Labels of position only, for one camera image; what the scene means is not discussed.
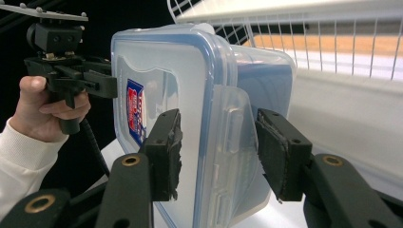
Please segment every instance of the screw hole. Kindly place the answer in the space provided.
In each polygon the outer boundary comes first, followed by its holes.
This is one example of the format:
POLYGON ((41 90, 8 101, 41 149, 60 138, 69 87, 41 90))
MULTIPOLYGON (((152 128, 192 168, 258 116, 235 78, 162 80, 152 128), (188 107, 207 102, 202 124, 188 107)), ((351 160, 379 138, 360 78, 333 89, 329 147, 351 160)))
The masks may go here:
POLYGON ((132 166, 140 162, 140 158, 138 156, 130 156, 122 160, 122 165, 124 166, 132 166))
POLYGON ((113 228, 127 228, 130 222, 126 218, 119 219, 113 224, 113 228))
POLYGON ((129 159, 126 160, 127 163, 134 163, 136 161, 137 161, 136 158, 129 158, 129 159))
POLYGON ((67 40, 68 40, 69 42, 73 42, 73 41, 74 41, 74 36, 68 36, 67 40))
POLYGON ((53 195, 44 195, 31 200, 25 207, 27 213, 38 213, 48 209, 54 202, 56 198, 53 195))
POLYGON ((55 36, 55 37, 53 37, 53 41, 54 42, 60 42, 60 40, 61 40, 61 38, 60 38, 60 36, 55 36))
POLYGON ((335 156, 325 156, 323 157, 323 161, 332 166, 341 166, 343 165, 343 161, 335 156))

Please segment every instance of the white shirt cuff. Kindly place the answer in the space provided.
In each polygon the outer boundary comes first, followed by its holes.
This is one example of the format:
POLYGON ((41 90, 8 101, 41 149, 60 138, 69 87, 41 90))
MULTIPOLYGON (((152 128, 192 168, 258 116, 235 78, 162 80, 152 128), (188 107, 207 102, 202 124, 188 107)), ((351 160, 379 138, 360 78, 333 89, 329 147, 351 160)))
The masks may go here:
POLYGON ((68 136, 59 142, 37 141, 14 130, 9 121, 0 137, 0 157, 29 170, 38 170, 56 162, 57 153, 68 136))

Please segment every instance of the black cable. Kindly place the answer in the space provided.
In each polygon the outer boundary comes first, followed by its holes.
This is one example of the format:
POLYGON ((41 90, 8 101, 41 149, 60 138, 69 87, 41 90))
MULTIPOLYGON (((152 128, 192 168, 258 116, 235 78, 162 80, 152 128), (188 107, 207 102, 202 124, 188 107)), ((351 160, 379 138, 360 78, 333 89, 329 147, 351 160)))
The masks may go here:
POLYGON ((81 127, 84 129, 86 136, 88 137, 89 143, 91 145, 92 151, 97 159, 97 163, 101 166, 105 175, 109 177, 109 169, 107 168, 104 157, 102 156, 101 150, 98 146, 97 140, 95 139, 94 133, 92 132, 91 126, 87 119, 81 121, 81 127))

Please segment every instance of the plastic food container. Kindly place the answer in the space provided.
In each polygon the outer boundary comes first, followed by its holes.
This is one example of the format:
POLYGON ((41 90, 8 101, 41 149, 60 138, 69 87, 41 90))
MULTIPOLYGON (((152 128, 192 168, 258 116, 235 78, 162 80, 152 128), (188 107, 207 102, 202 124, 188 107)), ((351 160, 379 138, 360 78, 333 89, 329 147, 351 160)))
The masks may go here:
POLYGON ((264 207, 270 188, 252 110, 287 115, 291 59, 230 46, 206 24, 121 31, 111 52, 115 130, 125 153, 138 151, 161 113, 182 114, 178 200, 156 203, 168 226, 228 227, 264 207))

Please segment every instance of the finger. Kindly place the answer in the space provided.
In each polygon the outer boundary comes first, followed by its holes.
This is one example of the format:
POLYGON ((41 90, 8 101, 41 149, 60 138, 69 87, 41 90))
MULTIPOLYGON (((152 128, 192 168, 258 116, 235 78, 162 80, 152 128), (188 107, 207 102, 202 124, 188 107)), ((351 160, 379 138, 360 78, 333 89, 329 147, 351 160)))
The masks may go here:
POLYGON ((58 117, 63 120, 72 120, 79 118, 80 121, 85 117, 88 111, 91 109, 91 104, 87 103, 79 108, 71 109, 69 111, 52 113, 53 116, 58 117))
POLYGON ((20 89, 24 94, 39 93, 45 89, 47 79, 41 76, 25 76, 20 81, 20 89))
POLYGON ((41 76, 26 76, 20 80, 20 99, 30 104, 44 101, 47 80, 41 76))
MULTIPOLYGON (((75 109, 89 104, 88 93, 81 92, 80 94, 75 96, 74 104, 75 104, 75 109)), ((45 104, 39 108, 39 111, 44 114, 57 114, 57 113, 67 112, 70 110, 72 110, 72 108, 66 105, 65 100, 59 101, 56 103, 52 103, 52 104, 45 104)))

